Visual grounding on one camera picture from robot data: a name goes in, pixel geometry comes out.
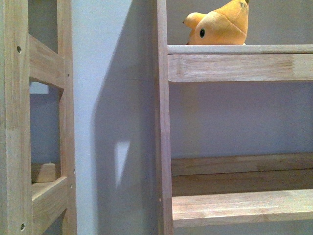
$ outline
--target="toy's black eye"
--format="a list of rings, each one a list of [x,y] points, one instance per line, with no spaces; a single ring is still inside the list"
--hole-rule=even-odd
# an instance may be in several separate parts
[[[203,38],[205,35],[205,30],[204,28],[200,30],[200,37]]]

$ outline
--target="screw hole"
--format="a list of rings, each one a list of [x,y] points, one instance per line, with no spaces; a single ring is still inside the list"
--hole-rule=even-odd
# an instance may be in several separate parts
[[[21,231],[23,231],[24,229],[25,229],[25,224],[22,223],[22,225],[21,225]]]

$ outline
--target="shelf edge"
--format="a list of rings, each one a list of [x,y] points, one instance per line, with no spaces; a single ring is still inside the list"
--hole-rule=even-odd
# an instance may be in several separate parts
[[[169,45],[168,54],[312,54],[313,45]]]

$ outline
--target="wooden shelf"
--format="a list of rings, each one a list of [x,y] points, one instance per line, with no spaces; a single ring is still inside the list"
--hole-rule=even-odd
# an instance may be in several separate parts
[[[173,197],[174,227],[313,219],[313,189]]]
[[[33,234],[41,235],[67,208],[67,178],[32,185]]]
[[[312,54],[310,45],[167,46],[168,54]]]
[[[172,159],[172,176],[313,169],[313,153]]]
[[[173,54],[169,82],[312,81],[313,54]]]
[[[313,188],[313,169],[172,177],[173,196]]]

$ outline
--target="light wood grain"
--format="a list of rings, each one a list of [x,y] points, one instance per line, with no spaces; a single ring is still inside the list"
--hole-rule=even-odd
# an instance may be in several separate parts
[[[168,46],[168,54],[312,54],[313,45]]]
[[[313,189],[173,198],[174,227],[313,219]]]
[[[31,35],[29,42],[31,81],[64,89],[64,59]]]
[[[173,235],[166,0],[154,0],[156,181],[159,235]]]
[[[65,61],[65,89],[60,97],[60,149],[61,175],[66,176],[68,196],[62,232],[77,234],[76,180],[74,150],[74,101],[73,101],[73,54],[71,0],[57,0],[58,11],[58,54]]]
[[[27,1],[0,0],[0,11],[0,234],[30,235]]]
[[[67,208],[67,178],[32,185],[33,235],[41,235]]]
[[[313,54],[169,55],[170,82],[310,81]]]
[[[172,175],[313,169],[313,153],[172,159]]]
[[[37,164],[31,165],[31,182],[43,183],[53,182],[61,176],[61,166],[55,163]]]
[[[173,196],[313,188],[313,170],[173,176]]]

